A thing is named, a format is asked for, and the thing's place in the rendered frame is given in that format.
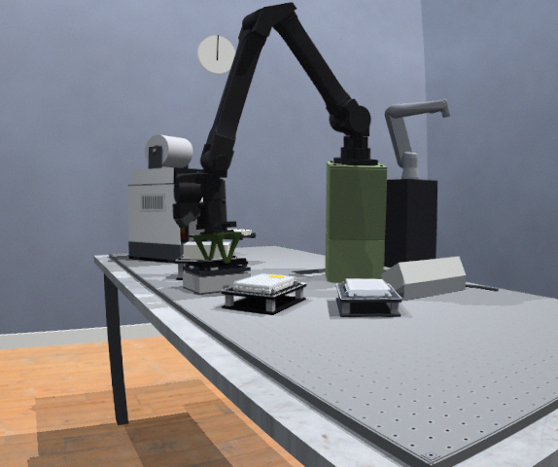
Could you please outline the white control panel with buttons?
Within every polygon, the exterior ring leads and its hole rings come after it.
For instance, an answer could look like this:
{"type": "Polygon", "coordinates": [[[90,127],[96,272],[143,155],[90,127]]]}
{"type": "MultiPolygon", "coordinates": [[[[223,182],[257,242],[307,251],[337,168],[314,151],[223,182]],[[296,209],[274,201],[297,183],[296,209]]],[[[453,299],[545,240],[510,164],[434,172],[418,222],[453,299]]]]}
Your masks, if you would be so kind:
{"type": "Polygon", "coordinates": [[[466,284],[460,257],[397,263],[381,276],[403,301],[462,291],[466,287],[499,291],[499,288],[466,284]]]}

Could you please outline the white horizontal cylinder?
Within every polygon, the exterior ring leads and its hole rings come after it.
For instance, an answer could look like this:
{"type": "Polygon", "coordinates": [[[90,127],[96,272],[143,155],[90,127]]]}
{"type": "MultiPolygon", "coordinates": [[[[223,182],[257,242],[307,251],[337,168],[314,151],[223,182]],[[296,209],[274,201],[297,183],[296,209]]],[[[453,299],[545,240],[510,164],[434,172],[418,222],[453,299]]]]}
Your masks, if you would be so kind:
{"type": "Polygon", "coordinates": [[[149,147],[155,145],[162,146],[162,164],[161,167],[179,167],[187,166],[192,160],[192,144],[185,138],[178,138],[165,135],[152,136],[145,147],[145,157],[149,162],[149,147]]]}

